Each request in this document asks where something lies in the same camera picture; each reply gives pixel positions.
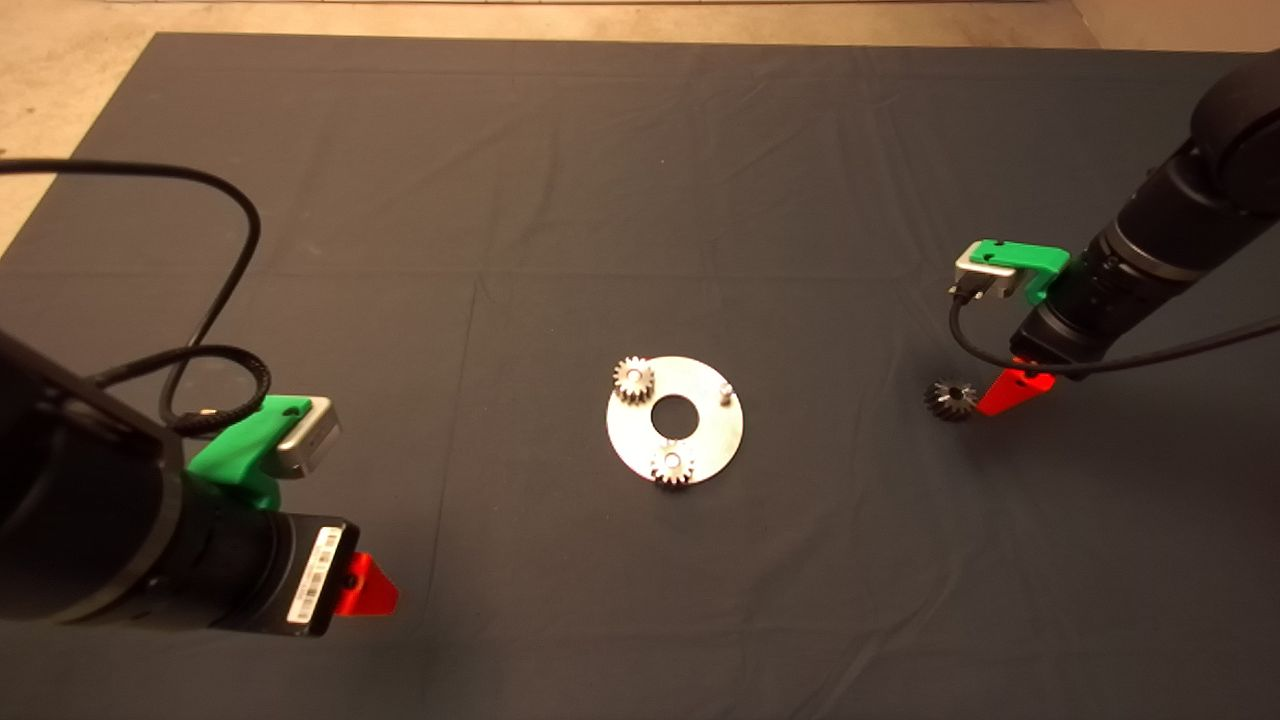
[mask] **concrete floor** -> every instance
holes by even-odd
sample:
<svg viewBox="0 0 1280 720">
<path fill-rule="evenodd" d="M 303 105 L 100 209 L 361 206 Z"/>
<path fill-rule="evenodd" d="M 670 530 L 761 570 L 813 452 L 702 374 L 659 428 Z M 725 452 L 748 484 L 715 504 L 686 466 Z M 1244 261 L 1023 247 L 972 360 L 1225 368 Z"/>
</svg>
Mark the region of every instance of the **concrete floor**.
<svg viewBox="0 0 1280 720">
<path fill-rule="evenodd" d="M 1235 9 L 1221 9 L 1231 6 Z M 1152 24 L 1152 17 L 1160 22 Z M 1091 29 L 1094 19 L 1097 33 Z M 0 28 L 5 29 L 0 44 L 0 156 L 65 156 L 157 31 L 1256 50 L 1280 45 L 1280 3 L 1042 0 L 681 6 L 0 0 Z M 49 182 L 6 178 L 0 183 L 0 252 Z"/>
</svg>

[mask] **center hole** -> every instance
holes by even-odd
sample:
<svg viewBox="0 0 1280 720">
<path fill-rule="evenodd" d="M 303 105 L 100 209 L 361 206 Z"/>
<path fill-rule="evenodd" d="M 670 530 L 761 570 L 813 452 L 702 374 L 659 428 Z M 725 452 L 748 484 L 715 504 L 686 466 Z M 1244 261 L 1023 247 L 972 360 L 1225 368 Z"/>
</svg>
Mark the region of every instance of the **center hole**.
<svg viewBox="0 0 1280 720">
<path fill-rule="evenodd" d="M 653 405 L 653 428 L 664 438 L 685 439 L 698 429 L 698 409 L 678 395 L 668 395 Z"/>
</svg>

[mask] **barcode sticker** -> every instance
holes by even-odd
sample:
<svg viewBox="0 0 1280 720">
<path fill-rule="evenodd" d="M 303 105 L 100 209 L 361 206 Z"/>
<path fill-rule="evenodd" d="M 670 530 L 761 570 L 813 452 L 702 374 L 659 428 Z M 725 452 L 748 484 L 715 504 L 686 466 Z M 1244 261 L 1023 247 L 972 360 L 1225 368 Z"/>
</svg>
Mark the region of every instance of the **barcode sticker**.
<svg viewBox="0 0 1280 720">
<path fill-rule="evenodd" d="M 311 621 L 311 615 L 316 611 L 316 601 L 320 600 L 320 591 L 324 588 L 324 579 L 329 577 L 329 568 L 333 565 L 333 553 L 338 550 L 338 541 L 342 539 L 342 528 L 320 528 L 316 533 L 316 543 L 311 546 L 311 557 L 302 571 L 302 582 L 298 583 L 298 592 L 293 593 L 293 605 L 289 606 L 289 623 L 306 625 Z"/>
</svg>

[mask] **spur gear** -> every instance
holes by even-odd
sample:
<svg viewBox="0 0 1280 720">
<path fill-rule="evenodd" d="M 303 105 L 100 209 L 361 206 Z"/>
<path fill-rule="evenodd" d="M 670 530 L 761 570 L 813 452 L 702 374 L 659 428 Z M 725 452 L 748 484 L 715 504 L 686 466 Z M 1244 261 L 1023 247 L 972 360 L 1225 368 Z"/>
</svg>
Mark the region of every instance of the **spur gear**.
<svg viewBox="0 0 1280 720">
<path fill-rule="evenodd" d="M 682 442 L 668 442 L 654 454 L 649 474 L 659 487 L 687 487 L 694 479 L 694 459 Z"/>
<path fill-rule="evenodd" d="M 637 404 L 653 395 L 653 368 L 643 357 L 626 357 L 613 366 L 613 392 L 623 402 Z"/>
<path fill-rule="evenodd" d="M 963 423 L 978 409 L 978 391 L 969 383 L 937 380 L 924 389 L 924 405 L 940 420 Z"/>
</svg>

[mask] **metal disc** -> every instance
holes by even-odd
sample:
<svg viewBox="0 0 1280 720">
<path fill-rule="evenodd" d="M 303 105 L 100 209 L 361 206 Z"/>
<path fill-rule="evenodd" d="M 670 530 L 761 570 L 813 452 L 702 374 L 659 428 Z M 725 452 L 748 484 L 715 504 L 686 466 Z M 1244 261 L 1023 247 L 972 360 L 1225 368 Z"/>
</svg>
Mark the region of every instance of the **metal disc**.
<svg viewBox="0 0 1280 720">
<path fill-rule="evenodd" d="M 698 429 L 678 441 L 694 464 L 689 484 L 710 479 L 728 465 L 742 442 L 742 404 L 737 392 L 716 368 L 690 357 L 664 356 L 649 360 L 654 387 L 643 402 L 627 404 L 609 393 L 605 424 L 618 457 L 637 475 L 653 480 L 652 464 L 671 441 L 653 427 L 653 406 L 663 397 L 680 396 L 698 410 Z"/>
</svg>

